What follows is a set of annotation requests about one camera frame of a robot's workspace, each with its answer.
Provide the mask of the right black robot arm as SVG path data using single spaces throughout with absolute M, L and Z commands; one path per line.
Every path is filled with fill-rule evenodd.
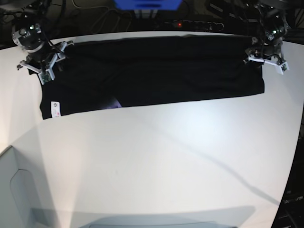
M 37 0 L 28 5 L 21 16 L 12 23 L 11 37 L 13 42 L 28 55 L 19 62 L 17 70 L 26 68 L 35 73 L 41 84 L 55 79 L 53 67 L 67 58 L 65 49 L 74 45 L 73 41 L 62 41 L 54 44 L 43 26 L 43 19 L 50 0 Z

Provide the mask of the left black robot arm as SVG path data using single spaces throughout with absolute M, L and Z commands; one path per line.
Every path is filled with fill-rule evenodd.
M 288 31 L 286 11 L 291 7 L 291 0 L 257 1 L 255 8 L 259 12 L 259 31 L 258 36 L 252 38 L 252 46 L 245 50 L 245 63 L 269 64 L 281 75 L 289 70 L 283 54 L 283 37 Z

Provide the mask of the grey robot base cover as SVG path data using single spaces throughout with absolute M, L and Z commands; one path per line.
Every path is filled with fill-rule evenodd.
M 32 174 L 21 169 L 12 146 L 0 153 L 0 226 L 48 228 Z

